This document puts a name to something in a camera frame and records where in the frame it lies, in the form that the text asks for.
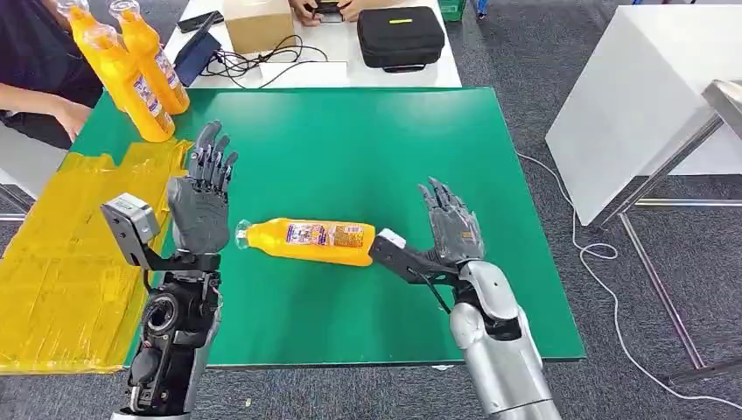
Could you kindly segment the person's right hand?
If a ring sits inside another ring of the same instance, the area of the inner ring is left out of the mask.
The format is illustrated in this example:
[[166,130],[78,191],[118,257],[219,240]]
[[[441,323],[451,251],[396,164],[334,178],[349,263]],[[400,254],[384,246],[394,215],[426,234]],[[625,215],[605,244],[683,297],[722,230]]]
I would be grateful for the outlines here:
[[290,0],[289,5],[302,26],[320,25],[322,15],[315,13],[318,8],[318,3],[315,0]]
[[86,105],[58,96],[52,106],[52,115],[73,143],[81,133],[92,109]]

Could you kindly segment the person's left hand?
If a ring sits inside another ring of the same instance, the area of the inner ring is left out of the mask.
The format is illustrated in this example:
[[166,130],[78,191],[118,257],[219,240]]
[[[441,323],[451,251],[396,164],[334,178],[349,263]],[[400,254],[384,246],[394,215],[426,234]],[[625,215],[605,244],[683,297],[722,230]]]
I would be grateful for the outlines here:
[[343,21],[356,22],[362,11],[373,8],[373,2],[369,0],[342,0],[338,2],[338,7]]

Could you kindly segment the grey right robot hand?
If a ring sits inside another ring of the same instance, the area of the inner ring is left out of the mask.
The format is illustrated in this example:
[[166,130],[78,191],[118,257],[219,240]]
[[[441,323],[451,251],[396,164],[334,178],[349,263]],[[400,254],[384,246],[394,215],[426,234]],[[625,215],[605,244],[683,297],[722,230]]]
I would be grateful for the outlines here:
[[423,184],[418,189],[427,208],[437,258],[443,265],[483,260],[485,246],[476,213],[447,184],[433,177],[427,181],[431,189]]

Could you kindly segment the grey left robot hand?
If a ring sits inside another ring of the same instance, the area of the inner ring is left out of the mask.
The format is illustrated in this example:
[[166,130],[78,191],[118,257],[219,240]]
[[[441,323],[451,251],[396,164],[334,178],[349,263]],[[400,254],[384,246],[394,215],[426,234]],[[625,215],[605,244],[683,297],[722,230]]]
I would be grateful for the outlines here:
[[174,243],[195,255],[217,254],[229,239],[228,186],[238,154],[227,153],[230,138],[221,129],[218,120],[204,126],[191,150],[188,173],[171,178],[166,187]]

